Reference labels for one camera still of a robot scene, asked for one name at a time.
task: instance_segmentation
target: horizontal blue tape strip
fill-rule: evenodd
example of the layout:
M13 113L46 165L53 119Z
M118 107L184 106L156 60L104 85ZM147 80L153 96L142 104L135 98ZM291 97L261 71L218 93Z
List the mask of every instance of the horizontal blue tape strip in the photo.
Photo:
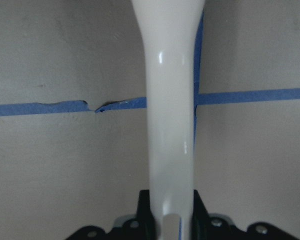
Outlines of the horizontal blue tape strip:
M199 105L234 104L300 99L300 88L204 93L198 95ZM98 108L95 112L110 110L142 109L147 107L145 97L118 101ZM53 104L22 103L0 105L0 117L32 114L75 113L91 111L85 101L64 101Z
M199 94L199 105L300 99L300 88Z
M91 111L85 101L63 101L59 103L22 103L0 105L0 117L33 114L55 114Z

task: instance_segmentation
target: white plastic tube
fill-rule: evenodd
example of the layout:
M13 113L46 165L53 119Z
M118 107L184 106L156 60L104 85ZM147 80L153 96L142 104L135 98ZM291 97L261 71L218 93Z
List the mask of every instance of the white plastic tube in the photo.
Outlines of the white plastic tube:
M194 193L194 47L204 0L132 0L146 65L150 206L181 218L190 239Z

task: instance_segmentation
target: black plastic part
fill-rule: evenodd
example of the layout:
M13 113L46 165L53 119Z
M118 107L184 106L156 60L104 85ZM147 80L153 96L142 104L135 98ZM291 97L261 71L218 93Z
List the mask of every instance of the black plastic part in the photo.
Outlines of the black plastic part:
M198 191L194 190L192 240L298 240L279 228L257 222L247 232L230 225L221 217L210 217ZM66 240L156 240L156 224L150 210L149 190L139 193L136 217L109 233L96 226L85 226Z

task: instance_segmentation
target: glossy white surface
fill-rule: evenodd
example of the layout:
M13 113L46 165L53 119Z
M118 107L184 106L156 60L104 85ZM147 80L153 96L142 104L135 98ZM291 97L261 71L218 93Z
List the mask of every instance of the glossy white surface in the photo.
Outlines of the glossy white surface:
M194 190L194 43L203 0L132 1L144 44L150 205L163 239L178 214L190 239Z

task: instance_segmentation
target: black bracket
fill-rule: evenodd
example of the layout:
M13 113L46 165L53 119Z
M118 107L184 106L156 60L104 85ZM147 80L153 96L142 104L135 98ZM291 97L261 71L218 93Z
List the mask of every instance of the black bracket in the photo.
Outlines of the black bracket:
M139 193L138 207L134 218L109 233L97 226L85 226L66 240L156 240L155 220L150 210L149 190ZM257 222L247 231L238 229L225 217L210 216L194 190L192 215L192 240L298 240L279 228Z

